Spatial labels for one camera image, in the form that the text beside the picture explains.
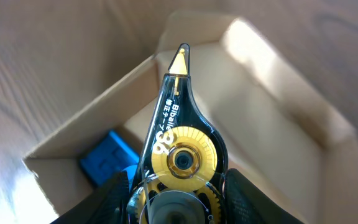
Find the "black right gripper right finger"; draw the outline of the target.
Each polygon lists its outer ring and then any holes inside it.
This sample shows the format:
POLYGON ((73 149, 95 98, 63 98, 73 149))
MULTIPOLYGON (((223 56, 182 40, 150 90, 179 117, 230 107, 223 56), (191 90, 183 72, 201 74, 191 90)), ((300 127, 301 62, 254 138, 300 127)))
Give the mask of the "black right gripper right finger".
POLYGON ((300 224, 237 169, 226 172, 224 184, 226 221, 239 224, 300 224))

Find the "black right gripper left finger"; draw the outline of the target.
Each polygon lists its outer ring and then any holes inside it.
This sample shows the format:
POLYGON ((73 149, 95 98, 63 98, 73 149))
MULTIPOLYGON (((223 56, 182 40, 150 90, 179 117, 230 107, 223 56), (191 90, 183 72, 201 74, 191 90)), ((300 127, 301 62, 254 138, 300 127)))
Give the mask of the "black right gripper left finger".
POLYGON ((121 171, 51 224, 122 224, 128 200, 129 179, 121 171))

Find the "blue whiteboard duster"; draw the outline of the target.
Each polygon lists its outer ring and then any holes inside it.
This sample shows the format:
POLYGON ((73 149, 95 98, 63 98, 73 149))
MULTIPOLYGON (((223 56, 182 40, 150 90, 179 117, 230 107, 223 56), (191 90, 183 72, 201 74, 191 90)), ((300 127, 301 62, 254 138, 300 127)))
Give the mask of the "blue whiteboard duster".
POLYGON ((110 131, 96 147, 79 160, 79 163, 95 186, 102 186, 120 171, 127 172, 131 186, 139 161, 139 155, 123 138, 117 132, 110 131))

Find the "black yellow correction tape dispenser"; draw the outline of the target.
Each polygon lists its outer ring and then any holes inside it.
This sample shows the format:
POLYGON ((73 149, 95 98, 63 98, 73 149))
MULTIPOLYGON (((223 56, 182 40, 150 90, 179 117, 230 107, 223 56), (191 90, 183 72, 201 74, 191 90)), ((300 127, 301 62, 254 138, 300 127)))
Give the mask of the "black yellow correction tape dispenser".
POLYGON ((226 145, 195 102, 190 46, 163 76, 127 204, 129 223, 225 223, 226 145))

